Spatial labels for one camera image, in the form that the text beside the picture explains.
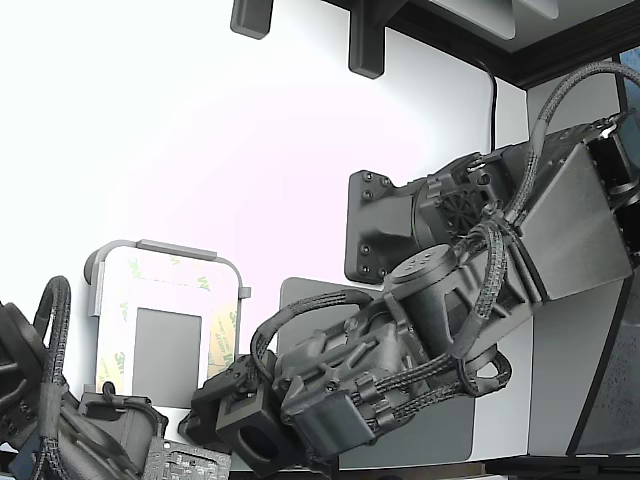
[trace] black plastic housing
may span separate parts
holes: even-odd
[[[400,262],[466,235],[488,203],[503,206],[513,182],[499,162],[469,172],[478,154],[396,187],[388,177],[356,172],[349,177],[344,273],[349,280],[380,284]]]

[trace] white backdrop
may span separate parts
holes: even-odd
[[[271,33],[229,29],[231,0],[0,4],[0,299],[31,318],[73,288],[65,374],[91,383],[87,256],[114,239],[215,250],[253,298],[241,349],[290,276],[344,282],[348,177],[401,185],[486,151],[484,72],[387,31],[386,73],[347,68],[348,13],[276,0]],[[498,144],[527,138],[500,82]]]

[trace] black power cord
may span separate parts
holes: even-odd
[[[493,74],[491,69],[487,67],[487,64],[482,60],[476,58],[476,63],[482,67],[482,69],[487,72],[489,75],[489,80],[491,80],[491,117],[489,124],[489,147],[490,152],[493,152],[496,149],[496,107],[498,103],[498,81],[496,80],[496,76]]]

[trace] black mounting bracket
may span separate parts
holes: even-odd
[[[353,0],[350,5],[349,70],[367,78],[384,73],[385,27],[408,0]],[[231,30],[264,38],[271,28],[273,0],[234,0]]]
[[[354,0],[349,34],[349,70],[368,78],[384,73],[385,27],[408,0]]]
[[[260,40],[271,29],[273,0],[234,0],[231,30]]]

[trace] dark wood edge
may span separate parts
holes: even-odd
[[[324,0],[350,10],[351,0]],[[494,74],[524,90],[565,75],[585,63],[640,45],[640,1],[592,18],[509,53],[411,2],[388,27],[472,65],[481,60]]]

